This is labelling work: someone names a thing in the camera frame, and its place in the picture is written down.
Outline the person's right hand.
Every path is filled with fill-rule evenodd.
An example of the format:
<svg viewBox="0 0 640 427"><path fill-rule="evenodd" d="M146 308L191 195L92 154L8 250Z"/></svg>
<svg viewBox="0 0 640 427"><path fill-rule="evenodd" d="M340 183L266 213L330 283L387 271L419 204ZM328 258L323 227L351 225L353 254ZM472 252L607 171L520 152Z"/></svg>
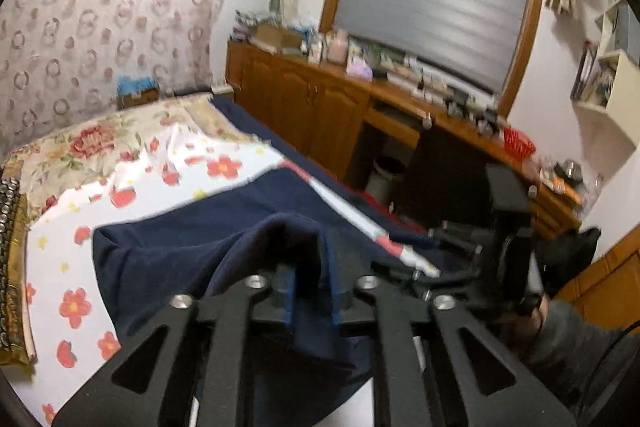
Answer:
<svg viewBox="0 0 640 427"><path fill-rule="evenodd" d="M549 298L543 295L538 307L528 317L516 317L514 331L518 338L535 337L541 332L548 315L549 303Z"/></svg>

